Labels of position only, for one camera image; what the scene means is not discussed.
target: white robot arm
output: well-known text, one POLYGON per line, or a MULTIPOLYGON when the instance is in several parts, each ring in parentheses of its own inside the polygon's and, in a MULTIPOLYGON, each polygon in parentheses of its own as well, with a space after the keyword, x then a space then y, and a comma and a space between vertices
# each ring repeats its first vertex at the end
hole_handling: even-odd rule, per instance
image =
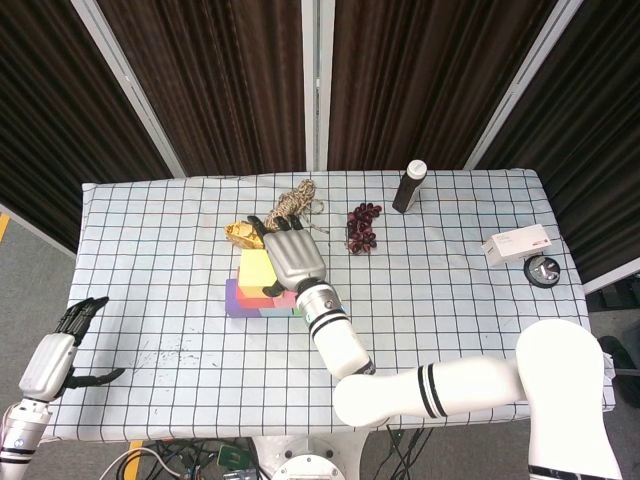
POLYGON ((528 400, 532 479, 621 479, 602 419, 604 361, 596 339, 564 320, 527 328, 515 361, 469 357, 397 375, 352 375, 334 392, 354 427, 407 414, 437 418, 528 400))
POLYGON ((526 399, 532 479, 621 478, 602 419, 602 350, 589 332, 546 320, 521 334, 515 361, 480 356, 374 375, 337 293, 324 282, 324 262, 313 239, 295 216, 289 220, 277 218, 280 231, 270 233, 249 217, 276 272, 274 293, 298 292, 297 305, 316 347, 327 369, 341 379, 333 406, 344 423, 379 426, 399 414, 437 418, 526 399))

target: black bottle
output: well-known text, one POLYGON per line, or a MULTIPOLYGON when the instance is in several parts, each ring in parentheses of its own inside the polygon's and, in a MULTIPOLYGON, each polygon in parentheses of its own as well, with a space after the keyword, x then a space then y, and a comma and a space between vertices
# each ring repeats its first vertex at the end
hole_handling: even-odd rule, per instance
POLYGON ((427 164, 422 160, 412 160, 407 166, 407 171, 400 180, 400 186, 393 199, 393 208, 400 213, 405 213, 411 208, 418 197, 420 185, 427 175, 427 164))

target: twine bundle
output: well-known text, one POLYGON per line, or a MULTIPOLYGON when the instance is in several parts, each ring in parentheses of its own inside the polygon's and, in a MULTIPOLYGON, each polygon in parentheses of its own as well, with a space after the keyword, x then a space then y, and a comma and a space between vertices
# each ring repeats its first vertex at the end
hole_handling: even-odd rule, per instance
POLYGON ((320 213, 324 209, 324 205, 320 202, 320 210, 317 212, 311 211, 311 204, 314 200, 315 194, 316 184, 313 183, 313 180, 302 180, 300 185, 296 188, 290 192, 280 195, 275 208, 269 212, 269 215, 267 215, 267 219, 264 222, 265 226, 271 231, 278 230, 278 224, 275 222, 276 217, 287 218, 287 215, 301 215, 305 220, 307 220, 312 228, 324 231, 323 229, 313 225, 307 216, 310 213, 320 213))

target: yellow block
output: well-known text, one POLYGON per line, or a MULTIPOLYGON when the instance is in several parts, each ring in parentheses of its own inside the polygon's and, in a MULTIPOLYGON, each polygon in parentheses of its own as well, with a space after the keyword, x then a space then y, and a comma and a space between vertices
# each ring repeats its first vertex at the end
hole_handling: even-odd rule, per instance
POLYGON ((276 282, 276 272, 273 271, 267 251, 263 249, 243 249, 238 269, 238 288, 245 297, 264 298, 264 287, 270 287, 276 282))

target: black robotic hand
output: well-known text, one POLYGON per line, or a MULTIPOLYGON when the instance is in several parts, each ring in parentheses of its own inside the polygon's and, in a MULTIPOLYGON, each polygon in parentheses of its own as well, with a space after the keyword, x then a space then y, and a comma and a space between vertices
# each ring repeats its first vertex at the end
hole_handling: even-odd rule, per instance
POLYGON ((264 289, 265 295, 276 297, 284 290, 301 293, 305 288, 321 283, 326 276, 326 267, 318 247, 307 230, 295 215, 289 215, 289 221, 276 217, 280 227, 270 232, 256 216, 248 217, 262 239, 277 282, 264 289))

